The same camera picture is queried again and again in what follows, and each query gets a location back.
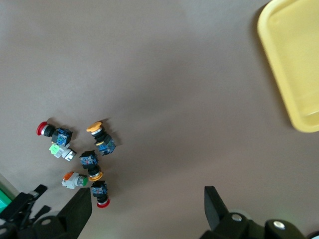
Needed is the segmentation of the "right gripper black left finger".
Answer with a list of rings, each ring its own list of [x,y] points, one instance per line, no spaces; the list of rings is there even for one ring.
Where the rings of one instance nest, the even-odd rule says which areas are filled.
[[[29,217],[29,224],[16,226],[7,223],[0,226],[2,239],[76,239],[92,214],[91,192],[81,188],[57,215],[48,213],[37,221]]]

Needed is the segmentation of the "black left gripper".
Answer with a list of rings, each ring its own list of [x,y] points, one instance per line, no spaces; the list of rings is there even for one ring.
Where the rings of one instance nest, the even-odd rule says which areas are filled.
[[[33,190],[31,194],[20,193],[13,201],[0,213],[0,218],[7,223],[13,223],[16,226],[26,226],[29,224],[29,216],[34,204],[34,198],[39,198],[47,190],[45,185],[40,184]],[[37,221],[40,217],[47,214],[51,207],[44,205],[34,216]]]

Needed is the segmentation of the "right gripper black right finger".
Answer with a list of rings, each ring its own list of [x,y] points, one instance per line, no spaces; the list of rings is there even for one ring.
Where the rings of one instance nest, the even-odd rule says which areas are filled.
[[[204,210],[210,226],[202,239],[305,239],[292,223],[267,220],[264,226],[241,213],[230,212],[213,186],[204,187]]]

